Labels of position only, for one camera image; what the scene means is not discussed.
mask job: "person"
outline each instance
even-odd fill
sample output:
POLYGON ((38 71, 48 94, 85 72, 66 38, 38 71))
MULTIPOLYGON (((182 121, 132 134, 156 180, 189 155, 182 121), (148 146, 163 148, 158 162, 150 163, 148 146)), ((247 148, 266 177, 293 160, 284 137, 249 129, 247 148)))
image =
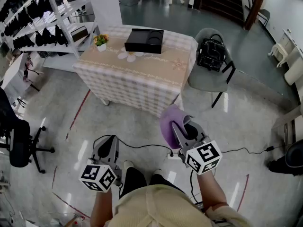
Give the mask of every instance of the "person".
POLYGON ((178 187, 165 180, 157 170, 147 186, 143 174, 130 161, 124 189, 115 215, 112 193, 98 192, 91 214, 91 227, 250 227, 247 219, 228 206, 225 194, 212 171, 198 175, 206 210, 204 215, 178 187))

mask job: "gray chair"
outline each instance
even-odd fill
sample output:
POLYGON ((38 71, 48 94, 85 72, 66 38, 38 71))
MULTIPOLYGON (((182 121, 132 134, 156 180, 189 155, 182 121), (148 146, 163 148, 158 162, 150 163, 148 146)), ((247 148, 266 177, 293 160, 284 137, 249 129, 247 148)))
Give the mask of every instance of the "gray chair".
MULTIPOLYGON (((202 29, 197 36, 195 37, 195 40, 198 42, 199 46, 197 49, 197 56, 200 51, 201 43, 205 38, 210 38, 212 35, 218 34, 221 36, 224 42, 224 38, 222 34, 212 28, 204 28, 202 29)), ((217 101, 219 100, 220 96, 223 92, 227 91, 227 84, 229 83, 230 79, 232 78, 233 73, 235 72, 236 68, 233 64, 232 57, 225 49, 225 60, 224 60, 226 67, 220 72, 214 71, 214 70, 208 70, 205 67, 198 66, 196 63, 194 64, 194 67, 188 77, 188 84, 195 89, 201 90, 201 91, 208 91, 208 92, 219 92, 219 95, 215 99, 215 101, 212 104, 212 108, 215 106, 217 101), (227 76, 224 74, 230 67, 232 67, 232 70, 230 74, 227 76)))
POLYGON ((260 9, 258 15, 265 20, 263 25, 266 26, 270 19, 270 12, 266 9, 260 9))

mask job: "black box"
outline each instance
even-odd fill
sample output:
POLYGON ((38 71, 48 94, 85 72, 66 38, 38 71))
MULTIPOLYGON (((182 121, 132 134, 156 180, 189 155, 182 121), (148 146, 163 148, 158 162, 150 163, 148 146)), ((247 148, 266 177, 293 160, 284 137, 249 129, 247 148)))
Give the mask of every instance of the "black box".
POLYGON ((164 30, 133 28, 125 49, 129 52, 161 54, 164 30))

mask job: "wall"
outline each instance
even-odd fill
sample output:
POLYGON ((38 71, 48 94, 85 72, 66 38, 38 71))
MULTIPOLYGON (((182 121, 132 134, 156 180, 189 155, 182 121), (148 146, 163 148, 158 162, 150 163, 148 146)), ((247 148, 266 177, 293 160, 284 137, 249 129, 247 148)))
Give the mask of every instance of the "wall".
POLYGON ((264 8, 270 12, 267 29, 276 41, 283 35, 283 29, 290 29, 291 35, 303 48, 303 0, 265 0, 264 8))

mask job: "table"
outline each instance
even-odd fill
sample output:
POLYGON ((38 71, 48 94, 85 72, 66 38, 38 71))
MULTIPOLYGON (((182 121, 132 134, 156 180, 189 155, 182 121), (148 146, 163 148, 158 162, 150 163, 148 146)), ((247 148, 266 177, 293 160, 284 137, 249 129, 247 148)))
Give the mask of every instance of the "table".
MULTIPOLYGON (((289 85, 292 85, 303 75, 303 51, 287 31, 283 30, 283 32, 279 44, 288 53, 286 62, 289 65, 289 70, 285 73, 284 78, 289 85)), ((279 61, 282 59, 278 52, 274 56, 279 61)))
POLYGON ((24 80, 25 63, 28 60, 28 54, 21 54, 7 69, 3 77, 1 88, 4 90, 9 102, 13 104, 16 99, 23 95, 26 89, 31 86, 29 80, 24 80))
POLYGON ((196 61, 198 43, 194 38, 164 31, 162 53, 126 52, 132 28, 110 26, 107 50, 93 44, 73 64, 90 90, 100 99, 133 106, 160 117, 176 103, 183 107, 181 91, 196 61))

